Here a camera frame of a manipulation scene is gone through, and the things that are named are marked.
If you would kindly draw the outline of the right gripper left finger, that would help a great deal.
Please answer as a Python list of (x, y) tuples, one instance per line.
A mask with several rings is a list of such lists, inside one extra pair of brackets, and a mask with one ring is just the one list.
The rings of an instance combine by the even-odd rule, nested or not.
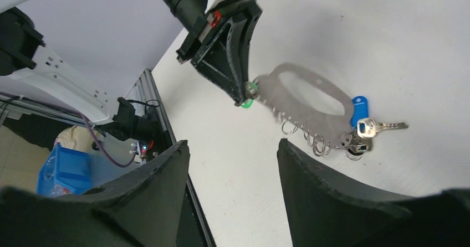
[(1, 189), (2, 246), (175, 246), (190, 150), (152, 161), (82, 195)]

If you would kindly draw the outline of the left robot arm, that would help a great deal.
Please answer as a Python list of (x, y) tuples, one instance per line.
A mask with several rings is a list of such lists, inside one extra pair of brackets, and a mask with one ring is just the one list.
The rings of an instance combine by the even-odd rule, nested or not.
[[(71, 106), (96, 125), (132, 119), (133, 106), (87, 80), (53, 49), (18, 6), (1, 0), (1, 75), (34, 86)], [(262, 14), (256, 0), (163, 0), (187, 30), (177, 60), (187, 61), (223, 90), (236, 106), (248, 107), (248, 61), (254, 28)]]

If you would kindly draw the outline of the green tagged key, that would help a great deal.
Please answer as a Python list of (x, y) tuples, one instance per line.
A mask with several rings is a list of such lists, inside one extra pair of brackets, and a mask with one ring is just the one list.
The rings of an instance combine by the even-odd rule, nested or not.
[(246, 99), (244, 102), (240, 104), (240, 107), (244, 109), (249, 109), (254, 102), (254, 99)]

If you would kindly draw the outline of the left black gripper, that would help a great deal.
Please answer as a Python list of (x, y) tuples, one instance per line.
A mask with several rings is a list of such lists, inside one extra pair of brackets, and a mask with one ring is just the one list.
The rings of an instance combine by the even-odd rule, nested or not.
[(247, 99), (250, 42), (262, 10), (255, 0), (226, 0), (206, 13), (203, 1), (175, 2), (175, 16), (188, 31), (177, 60), (189, 61), (240, 106)]

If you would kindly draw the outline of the keyring with keys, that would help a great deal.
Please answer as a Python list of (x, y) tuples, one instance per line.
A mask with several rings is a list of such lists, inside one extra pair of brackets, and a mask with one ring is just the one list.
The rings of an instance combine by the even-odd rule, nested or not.
[[(342, 115), (318, 110), (295, 97), (282, 82), (282, 74), (292, 74), (341, 103)], [(332, 150), (343, 150), (348, 159), (358, 161), (373, 149), (373, 138), (380, 132), (404, 130), (405, 122), (380, 122), (355, 110), (364, 106), (364, 97), (349, 97), (323, 76), (294, 63), (281, 63), (269, 74), (262, 74), (245, 84), (248, 99), (269, 109), (284, 135), (302, 133), (313, 155), (325, 157)]]

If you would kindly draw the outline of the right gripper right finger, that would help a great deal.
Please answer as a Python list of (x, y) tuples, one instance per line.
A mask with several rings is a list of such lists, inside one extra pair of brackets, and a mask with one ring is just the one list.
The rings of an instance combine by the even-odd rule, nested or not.
[(468, 246), (469, 189), (424, 197), (385, 191), (283, 138), (280, 182), (294, 246)]

